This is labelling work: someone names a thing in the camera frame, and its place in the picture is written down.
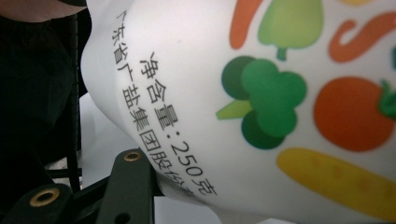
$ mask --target black plastic mount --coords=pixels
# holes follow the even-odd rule
[[[154,196],[163,196],[155,171],[138,149],[121,152],[111,175],[73,194],[51,184],[25,194],[1,224],[153,224]]]

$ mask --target carrot illustration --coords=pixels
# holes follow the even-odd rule
[[[368,216],[396,221],[396,183],[359,166],[306,148],[288,148],[277,166],[320,195]]]
[[[396,29],[396,11],[381,14],[371,19],[348,43],[342,44],[343,35],[355,28],[355,21],[345,21],[332,37],[329,54],[339,63],[346,63],[360,57],[380,38]]]
[[[390,92],[361,77],[328,82],[315,101],[314,120],[320,133],[337,146],[361,152],[385,143],[394,128],[396,106]]]
[[[262,0],[238,0],[233,13],[230,43],[233,49],[240,49],[248,36],[248,27]]]

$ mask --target green pepper illustration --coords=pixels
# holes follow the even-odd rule
[[[276,57],[286,61],[289,48],[312,45],[323,27],[320,0],[274,0],[268,7],[259,28],[259,40],[277,47]]]

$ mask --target broccoli illustration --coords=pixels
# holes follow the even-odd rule
[[[235,100],[218,111],[217,117],[243,118],[242,133],[254,147],[277,147],[296,127],[294,108],[306,95],[300,75],[279,72],[268,60],[241,56],[225,66],[221,81]]]

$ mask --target tomato illustration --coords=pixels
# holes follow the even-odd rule
[[[374,82],[362,77],[337,78],[318,95],[315,123],[321,134],[339,147],[371,150],[385,143],[394,127],[394,120],[383,114],[390,109],[378,105],[383,101],[392,101],[391,95],[384,94],[381,99],[381,88]]]

